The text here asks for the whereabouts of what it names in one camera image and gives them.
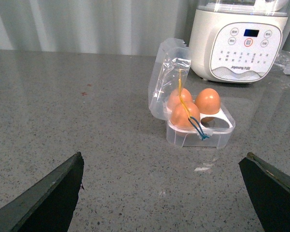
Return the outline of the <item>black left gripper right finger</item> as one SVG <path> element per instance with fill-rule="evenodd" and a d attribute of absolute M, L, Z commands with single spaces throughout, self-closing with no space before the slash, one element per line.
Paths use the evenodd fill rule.
<path fill-rule="evenodd" d="M 252 152 L 239 166 L 264 231 L 290 232 L 290 176 Z"/>

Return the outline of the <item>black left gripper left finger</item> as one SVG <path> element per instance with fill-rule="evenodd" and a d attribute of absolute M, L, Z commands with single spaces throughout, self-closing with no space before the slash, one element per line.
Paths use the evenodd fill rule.
<path fill-rule="evenodd" d="M 77 152 L 0 208 L 0 232 L 66 232 L 82 186 L 84 159 Z"/>

